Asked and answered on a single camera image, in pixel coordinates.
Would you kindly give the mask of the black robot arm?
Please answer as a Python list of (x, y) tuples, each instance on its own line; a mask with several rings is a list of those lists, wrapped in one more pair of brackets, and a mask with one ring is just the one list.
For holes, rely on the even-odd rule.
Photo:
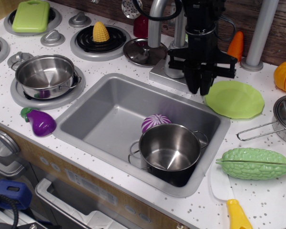
[(225, 2), (184, 0), (182, 4), (188, 46), (169, 51), (168, 66), (182, 70), (190, 92), (207, 95), (217, 76), (234, 78), (236, 72), (237, 59), (218, 48), (218, 20)]

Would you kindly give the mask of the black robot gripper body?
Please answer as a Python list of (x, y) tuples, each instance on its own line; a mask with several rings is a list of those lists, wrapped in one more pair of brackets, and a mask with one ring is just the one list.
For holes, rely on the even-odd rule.
[(237, 59), (219, 50), (216, 26), (201, 30), (186, 26), (185, 33), (188, 36), (188, 47), (168, 51), (169, 68), (182, 70), (184, 62), (188, 60), (202, 65), (213, 65), (216, 76), (235, 77)]

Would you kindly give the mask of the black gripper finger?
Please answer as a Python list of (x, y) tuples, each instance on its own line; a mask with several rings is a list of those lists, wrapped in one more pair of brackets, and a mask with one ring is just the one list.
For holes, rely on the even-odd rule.
[(197, 94), (201, 83), (201, 65), (195, 62), (184, 62), (184, 77), (191, 93)]
[(207, 95), (216, 77), (213, 65), (203, 65), (201, 70), (200, 95)]

